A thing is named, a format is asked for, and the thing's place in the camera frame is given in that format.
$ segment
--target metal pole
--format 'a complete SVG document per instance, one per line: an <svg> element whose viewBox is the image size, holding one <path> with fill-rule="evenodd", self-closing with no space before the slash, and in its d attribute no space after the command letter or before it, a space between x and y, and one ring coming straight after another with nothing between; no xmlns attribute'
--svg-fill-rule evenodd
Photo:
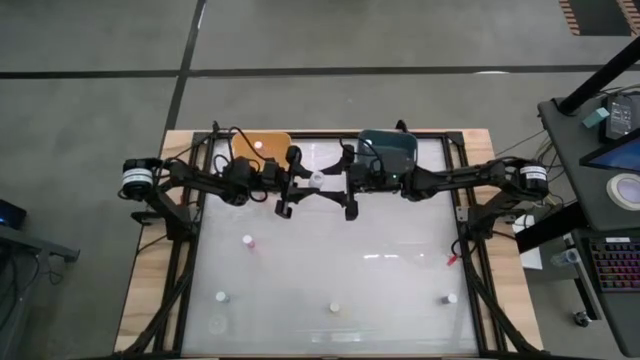
<svg viewBox="0 0 640 360"><path fill-rule="evenodd" d="M570 115L638 60L640 60L640 36L567 96L558 109L561 113Z"/></svg>

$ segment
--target monitor screen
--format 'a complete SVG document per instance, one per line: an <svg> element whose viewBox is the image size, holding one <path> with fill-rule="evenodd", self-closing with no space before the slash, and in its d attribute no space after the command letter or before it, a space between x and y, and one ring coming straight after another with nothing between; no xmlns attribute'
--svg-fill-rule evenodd
<svg viewBox="0 0 640 360"><path fill-rule="evenodd" d="M640 172L640 137L592 157L586 165Z"/></svg>

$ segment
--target pink object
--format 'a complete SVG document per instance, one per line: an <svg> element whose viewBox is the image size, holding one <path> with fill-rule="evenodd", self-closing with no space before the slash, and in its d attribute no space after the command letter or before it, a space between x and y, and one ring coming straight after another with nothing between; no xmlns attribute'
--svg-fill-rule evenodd
<svg viewBox="0 0 640 360"><path fill-rule="evenodd" d="M242 237L242 242L249 248L249 249L253 249L256 246L255 241L253 241L253 238L251 237L251 235L245 235Z"/></svg>

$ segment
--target keyboard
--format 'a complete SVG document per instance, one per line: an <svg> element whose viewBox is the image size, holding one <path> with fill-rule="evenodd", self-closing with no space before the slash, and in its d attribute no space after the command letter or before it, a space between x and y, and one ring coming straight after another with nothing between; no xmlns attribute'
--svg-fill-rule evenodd
<svg viewBox="0 0 640 360"><path fill-rule="evenodd" d="M602 292L640 292L640 243L591 239L589 250Z"/></svg>

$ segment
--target gray concrete floor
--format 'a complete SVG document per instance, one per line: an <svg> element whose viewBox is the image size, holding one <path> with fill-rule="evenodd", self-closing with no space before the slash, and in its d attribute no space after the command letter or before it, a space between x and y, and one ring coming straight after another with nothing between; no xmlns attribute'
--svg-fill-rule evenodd
<svg viewBox="0 0 640 360"><path fill-rule="evenodd" d="M177 69L194 8L195 0L0 0L0 71ZM210 0L200 25L194 69L599 64L631 40L570 35L555 0ZM541 129L537 102L588 76L190 79L176 127L215 119L380 128L402 118L414 128L488 128L499 151ZM111 351L140 231L132 205L116 197L121 164L157 154L174 83L0 80L0 198L28 209L29 232L82 249L61 285L38 283L23 358ZM510 153L530 156L543 138ZM552 189L573 199L564 178ZM530 289L547 350L622 358L606 323L567 323L580 308L570 283Z"/></svg>

